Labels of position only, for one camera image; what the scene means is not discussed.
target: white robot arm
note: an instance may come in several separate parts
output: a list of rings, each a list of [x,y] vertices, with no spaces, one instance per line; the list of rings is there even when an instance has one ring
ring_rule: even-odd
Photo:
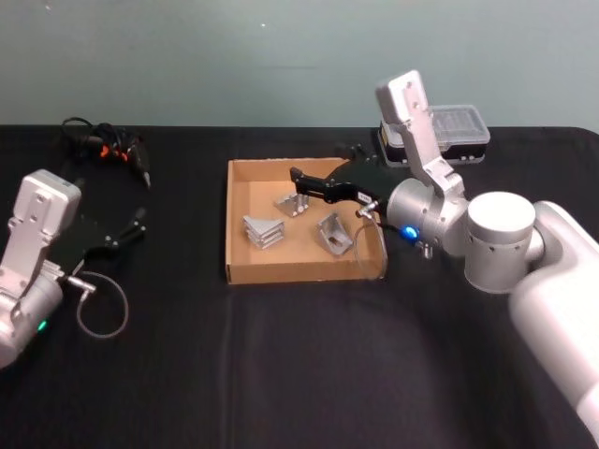
[[[82,299],[95,291],[46,260],[50,245],[73,221],[80,198],[76,185],[46,170],[22,180],[0,263],[0,369],[18,357],[60,304],[60,281],[82,289]]]
[[[510,294],[517,330],[599,444],[599,244],[553,203],[507,192],[467,201],[439,151],[418,72],[376,93],[415,177],[391,195],[389,224],[414,230],[424,254],[436,248],[465,257],[475,288]]]

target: black table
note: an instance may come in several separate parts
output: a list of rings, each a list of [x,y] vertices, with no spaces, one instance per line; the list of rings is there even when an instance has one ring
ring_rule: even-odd
[[[150,196],[124,169],[82,170],[81,213],[114,228],[137,205],[150,209],[146,241],[112,268],[129,326],[91,340],[67,298],[0,373],[2,447],[593,447],[505,298],[474,291],[457,261],[426,262],[390,239],[384,282],[226,285],[226,161],[332,155],[337,142],[368,143],[367,129],[139,130]],[[0,127],[0,220],[22,176],[56,167],[56,135]],[[552,200],[599,238],[598,136],[491,135],[486,161],[459,169],[469,197]]]

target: cardboard box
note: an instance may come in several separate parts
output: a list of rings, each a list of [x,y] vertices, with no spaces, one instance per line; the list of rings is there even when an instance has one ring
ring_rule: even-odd
[[[234,160],[228,163],[226,189],[226,275],[229,283],[307,282],[364,279],[382,266],[381,243],[374,226],[360,233],[358,251],[340,257],[326,251],[316,238],[317,223],[334,210],[353,238],[365,222],[356,217],[359,204],[343,201],[327,204],[310,198],[310,208],[290,218],[274,202],[295,192],[289,169],[298,167],[306,174],[324,178],[343,164],[344,159],[268,159]],[[285,238],[265,250],[247,238],[242,217],[285,220]]]

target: gray wall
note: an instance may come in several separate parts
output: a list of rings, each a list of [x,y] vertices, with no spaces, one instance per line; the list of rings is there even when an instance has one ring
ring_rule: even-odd
[[[599,131],[598,0],[0,0],[0,123],[374,125],[411,68],[489,125]]]

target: clear plastic lid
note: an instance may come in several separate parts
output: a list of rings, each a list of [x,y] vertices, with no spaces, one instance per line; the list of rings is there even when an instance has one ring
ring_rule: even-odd
[[[489,129],[478,110],[472,105],[431,106],[432,126],[439,146],[448,149],[452,145],[485,145],[490,141]],[[383,123],[389,144],[403,147],[399,133],[389,133]]]

